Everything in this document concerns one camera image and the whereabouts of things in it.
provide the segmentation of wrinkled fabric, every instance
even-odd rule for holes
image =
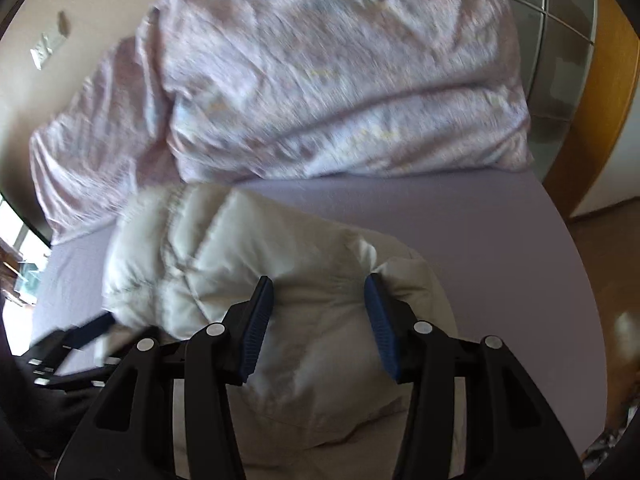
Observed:
[[[111,239],[103,295],[118,325],[102,355],[149,325],[188,339],[249,300],[267,275],[274,305],[255,372],[241,388],[227,388],[247,479],[389,480],[412,385],[383,369],[364,305],[371,272],[418,319],[457,335],[433,270],[391,236],[238,188],[146,189]],[[174,390],[174,402],[184,405],[183,392]],[[455,401],[465,413],[464,389]],[[454,424],[453,474],[463,471],[463,420]],[[180,427],[184,412],[174,410]],[[174,452],[177,464],[186,461],[184,435],[174,433]],[[215,478],[213,462],[211,470]]]
[[[530,155],[509,0],[160,0],[31,139],[54,241],[184,180],[400,176]]]

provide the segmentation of brown floor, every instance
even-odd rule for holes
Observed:
[[[598,304],[607,353],[607,427],[640,378],[640,200],[569,225]]]

